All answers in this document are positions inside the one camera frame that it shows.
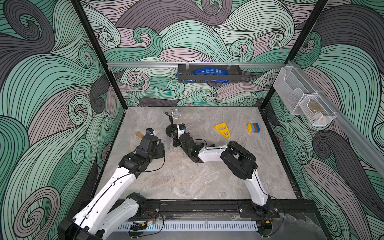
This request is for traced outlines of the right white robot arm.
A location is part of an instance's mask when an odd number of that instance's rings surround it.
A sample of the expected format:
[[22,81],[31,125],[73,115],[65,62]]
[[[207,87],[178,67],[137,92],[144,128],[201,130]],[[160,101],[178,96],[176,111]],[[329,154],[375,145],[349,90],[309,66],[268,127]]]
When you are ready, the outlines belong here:
[[175,147],[181,147],[185,154],[195,163],[221,162],[239,179],[243,180],[251,195],[254,205],[266,209],[271,201],[258,174],[256,157],[235,141],[220,147],[207,147],[197,144],[189,133],[170,136]]

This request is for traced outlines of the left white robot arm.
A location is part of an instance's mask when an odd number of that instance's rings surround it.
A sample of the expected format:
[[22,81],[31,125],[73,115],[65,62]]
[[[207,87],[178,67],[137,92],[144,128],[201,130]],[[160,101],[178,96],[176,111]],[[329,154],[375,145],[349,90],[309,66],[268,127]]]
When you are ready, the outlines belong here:
[[123,156],[102,190],[73,218],[61,221],[59,239],[107,239],[121,224],[138,213],[146,198],[133,193],[116,209],[114,204],[140,174],[147,172],[152,160],[162,158],[165,158],[165,147],[161,140],[153,134],[144,135],[139,146]]

